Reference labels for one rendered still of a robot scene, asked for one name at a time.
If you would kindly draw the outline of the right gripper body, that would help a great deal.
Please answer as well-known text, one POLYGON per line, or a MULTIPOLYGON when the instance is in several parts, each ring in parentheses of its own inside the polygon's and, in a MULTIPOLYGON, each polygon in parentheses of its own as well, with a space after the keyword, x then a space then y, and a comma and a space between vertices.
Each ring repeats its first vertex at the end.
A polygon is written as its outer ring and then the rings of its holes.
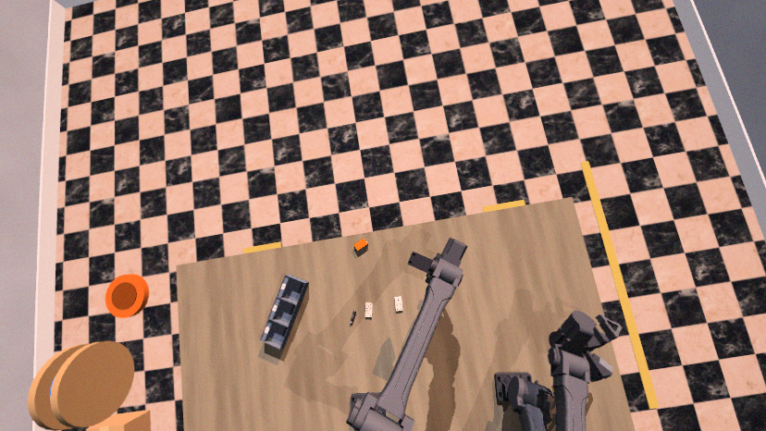
MULTIPOLYGON (((593 320, 593 319, 592 319, 592 320, 593 320)), ((593 321, 594 321, 594 320, 593 320, 593 321)), ((594 323, 595 323, 595 321, 594 321, 594 323)), ((593 330, 594 330, 594 336, 597 338, 597 340, 598 340, 598 341, 599 341, 599 343, 601 344, 601 346, 599 346, 599 348, 600 348, 600 347, 602 347, 603 345, 605 345, 605 344, 609 343, 610 341, 612 341, 612 340, 616 339, 616 338, 617 338, 617 336, 616 336, 616 335, 615 335, 615 333, 612 331, 612 329, 611 329, 611 328, 610 328, 610 326, 607 324, 607 322, 602 322, 601 324, 599 324, 599 326, 602 328, 602 330, 604 331, 604 333, 605 333, 605 334, 603 334, 602 332, 600 333, 600 331, 599 331, 599 330, 598 330, 598 328, 596 327, 596 323, 595 323, 595 328, 594 328, 593 330)))

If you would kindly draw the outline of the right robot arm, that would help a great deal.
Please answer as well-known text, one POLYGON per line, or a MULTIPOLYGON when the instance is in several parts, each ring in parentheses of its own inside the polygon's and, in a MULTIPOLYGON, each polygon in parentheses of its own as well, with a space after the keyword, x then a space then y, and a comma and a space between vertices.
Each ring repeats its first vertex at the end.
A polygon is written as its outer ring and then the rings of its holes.
MULTIPOLYGON (((557 331, 550 333, 548 359, 556 400, 556 431, 586 431, 588 384, 612 375, 612 366, 590 353, 601 346, 593 336, 594 327, 587 314, 573 311, 557 331)), ((552 393, 537 380, 536 384, 530 381, 528 372, 495 373, 496 397, 512 403, 523 431, 547 431, 553 419, 552 393)))

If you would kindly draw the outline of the dark grey rack of bins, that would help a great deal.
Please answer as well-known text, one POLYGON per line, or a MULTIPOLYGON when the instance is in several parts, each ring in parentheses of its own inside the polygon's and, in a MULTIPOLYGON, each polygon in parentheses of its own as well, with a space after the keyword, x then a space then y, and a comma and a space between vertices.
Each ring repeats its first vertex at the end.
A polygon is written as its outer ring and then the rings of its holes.
POLYGON ((268 316, 260 338, 261 341, 278 349, 285 346, 308 285, 308 281, 292 275, 285 275, 268 316))

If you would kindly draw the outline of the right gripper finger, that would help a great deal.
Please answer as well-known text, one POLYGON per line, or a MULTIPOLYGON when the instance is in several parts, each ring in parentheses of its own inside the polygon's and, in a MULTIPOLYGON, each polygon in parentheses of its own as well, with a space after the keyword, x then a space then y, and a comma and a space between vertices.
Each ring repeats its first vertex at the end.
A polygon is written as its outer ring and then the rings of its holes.
MULTIPOLYGON (((599 314, 598 316, 596 316, 596 319, 599 321, 600 324, 602 322, 607 322, 608 325, 610 324, 610 325, 613 325, 613 326, 617 326, 617 328, 615 330, 612 329, 612 331, 615 333, 617 338, 619 337, 620 331, 622 330, 622 327, 620 326, 620 324, 618 324, 616 322, 613 322, 612 320, 608 319, 607 317, 605 317, 602 314, 599 314)), ((610 328, 612 328, 612 327, 610 326, 610 328)))

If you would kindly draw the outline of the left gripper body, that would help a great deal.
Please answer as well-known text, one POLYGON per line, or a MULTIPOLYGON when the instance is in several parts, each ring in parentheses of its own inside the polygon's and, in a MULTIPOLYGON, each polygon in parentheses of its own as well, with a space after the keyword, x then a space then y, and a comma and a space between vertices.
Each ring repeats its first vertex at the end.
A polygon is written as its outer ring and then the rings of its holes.
MULTIPOLYGON (((436 257, 438 257, 438 258, 441 258, 441 259, 442 259, 442 256, 441 256, 441 254, 440 254, 440 253, 437 253, 436 257)), ((427 277, 427 278, 426 278, 426 283, 427 283, 427 284, 428 284, 428 280, 429 280, 429 278, 427 277)))

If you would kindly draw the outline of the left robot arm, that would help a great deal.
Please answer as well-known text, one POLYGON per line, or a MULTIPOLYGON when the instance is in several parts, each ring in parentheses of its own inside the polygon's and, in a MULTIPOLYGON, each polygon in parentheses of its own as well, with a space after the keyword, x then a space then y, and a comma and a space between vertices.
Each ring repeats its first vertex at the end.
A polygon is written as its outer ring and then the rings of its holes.
POLYGON ((426 272, 429 278, 426 295, 386 386, 381 392, 351 395, 352 415, 346 424, 355 431, 412 431, 414 419, 405 414, 407 400, 441 314, 463 279, 459 265, 467 249, 465 245, 449 238, 442 259, 434 257, 435 260, 412 252, 408 265, 426 272), (397 415, 399 424, 384 416, 384 409, 397 415))

